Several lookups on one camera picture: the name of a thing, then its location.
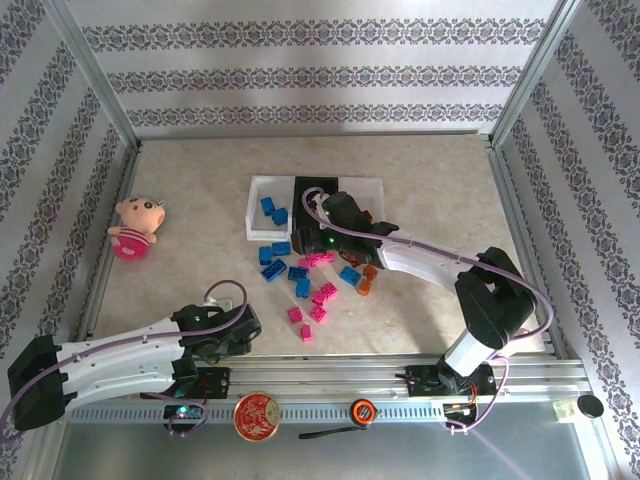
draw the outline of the striped wallpaper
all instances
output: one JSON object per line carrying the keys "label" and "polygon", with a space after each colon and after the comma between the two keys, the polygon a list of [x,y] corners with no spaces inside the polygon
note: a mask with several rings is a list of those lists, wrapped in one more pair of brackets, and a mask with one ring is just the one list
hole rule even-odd
{"label": "striped wallpaper", "polygon": [[[4,376],[34,336],[73,332],[129,154],[38,0],[0,0],[0,111]],[[31,440],[0,444],[0,478]]]}
{"label": "striped wallpaper", "polygon": [[639,1],[582,4],[502,145],[623,478],[640,478],[639,34]]}
{"label": "striped wallpaper", "polygon": [[141,137],[488,133],[555,1],[72,1]]}

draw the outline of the metal floor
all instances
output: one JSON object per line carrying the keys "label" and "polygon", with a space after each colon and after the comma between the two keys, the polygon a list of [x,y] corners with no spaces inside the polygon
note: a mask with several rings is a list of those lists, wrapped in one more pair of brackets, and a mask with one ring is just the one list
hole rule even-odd
{"label": "metal floor", "polygon": [[170,438],[160,425],[70,424],[57,480],[572,479],[587,478],[575,431],[550,403],[497,405],[468,436],[437,423],[380,423],[298,440],[331,425],[283,424],[264,444],[231,425]]}

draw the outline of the robotic arm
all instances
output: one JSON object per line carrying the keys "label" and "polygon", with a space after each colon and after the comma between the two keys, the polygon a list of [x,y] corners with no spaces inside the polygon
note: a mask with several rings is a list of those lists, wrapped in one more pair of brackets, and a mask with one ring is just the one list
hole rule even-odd
{"label": "robotic arm", "polygon": [[[193,335],[224,325],[241,308],[225,312],[217,306],[187,305],[148,327],[89,342],[55,345],[51,335],[33,339],[7,371],[12,397],[45,369],[70,357],[76,361],[39,380],[18,400],[13,409],[16,430],[47,425],[65,412],[107,398],[189,390],[198,380],[194,356],[215,363],[251,351],[262,327],[250,305],[230,327]],[[89,350],[95,353],[80,361]]]}
{"label": "robotic arm", "polygon": [[[532,292],[502,275],[459,261],[460,255],[444,248],[450,259],[443,259],[428,250],[418,248],[423,242],[412,239],[408,244],[397,243],[390,237],[411,238],[397,225],[387,222],[371,223],[355,200],[346,192],[333,195],[317,194],[311,208],[320,219],[354,232],[389,237],[389,240],[362,238],[323,225],[311,223],[300,209],[295,212],[291,235],[293,248],[300,254],[335,249],[343,257],[368,263],[378,268],[399,270],[440,285],[455,293],[460,301],[466,324],[456,342],[445,352],[437,365],[437,379],[447,393],[458,393],[468,385],[468,378],[497,350],[504,348],[533,312],[536,305]],[[507,271],[517,277],[520,273],[508,255],[495,247],[477,256],[477,262]]]}

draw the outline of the black cap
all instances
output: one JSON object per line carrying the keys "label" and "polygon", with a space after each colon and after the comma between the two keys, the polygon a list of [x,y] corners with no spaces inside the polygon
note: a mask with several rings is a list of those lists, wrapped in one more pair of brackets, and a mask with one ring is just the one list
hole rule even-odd
{"label": "black cap", "polygon": [[593,395],[581,395],[578,397],[578,408],[585,417],[598,418],[604,413],[604,405]]}

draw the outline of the black bracket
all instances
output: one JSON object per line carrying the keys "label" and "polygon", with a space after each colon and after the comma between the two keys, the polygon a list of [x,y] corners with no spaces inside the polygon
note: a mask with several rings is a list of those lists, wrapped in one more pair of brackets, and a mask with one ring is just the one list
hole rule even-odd
{"label": "black bracket", "polygon": [[407,382],[409,397],[450,397],[470,395],[471,384],[475,383],[478,395],[495,395],[496,382],[491,365],[483,363],[468,377],[458,392],[452,392],[438,379],[437,365],[409,365],[404,375],[396,375]]}

